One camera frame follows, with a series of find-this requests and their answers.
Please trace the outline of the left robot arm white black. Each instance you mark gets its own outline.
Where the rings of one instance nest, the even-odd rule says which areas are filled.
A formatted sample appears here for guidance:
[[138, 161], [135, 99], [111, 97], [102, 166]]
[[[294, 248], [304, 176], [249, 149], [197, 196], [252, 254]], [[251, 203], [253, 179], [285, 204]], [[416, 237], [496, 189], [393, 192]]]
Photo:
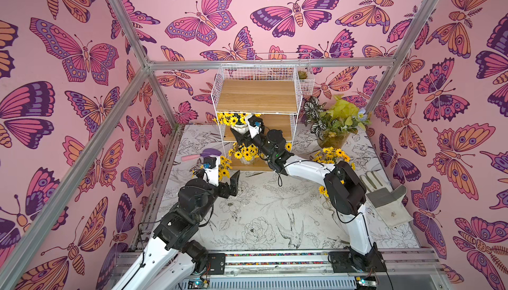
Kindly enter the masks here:
[[142, 254], [114, 289], [174, 289], [193, 274], [209, 269], [208, 250], [193, 240], [215, 201], [238, 194], [241, 172], [229, 183], [203, 169], [178, 193], [178, 202], [157, 222]]

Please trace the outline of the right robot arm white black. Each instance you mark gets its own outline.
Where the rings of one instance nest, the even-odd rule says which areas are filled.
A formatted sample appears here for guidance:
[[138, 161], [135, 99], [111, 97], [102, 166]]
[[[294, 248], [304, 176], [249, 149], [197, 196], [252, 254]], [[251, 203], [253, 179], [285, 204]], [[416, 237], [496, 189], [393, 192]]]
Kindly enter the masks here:
[[282, 176], [299, 177], [324, 186], [340, 223], [347, 229], [349, 260], [356, 271], [387, 272], [378, 246], [370, 238], [366, 223], [366, 188], [351, 165], [345, 161], [326, 164], [294, 155], [286, 149], [281, 130], [263, 133], [263, 127], [248, 127], [248, 131], [232, 130], [238, 144], [253, 145], [266, 165]]

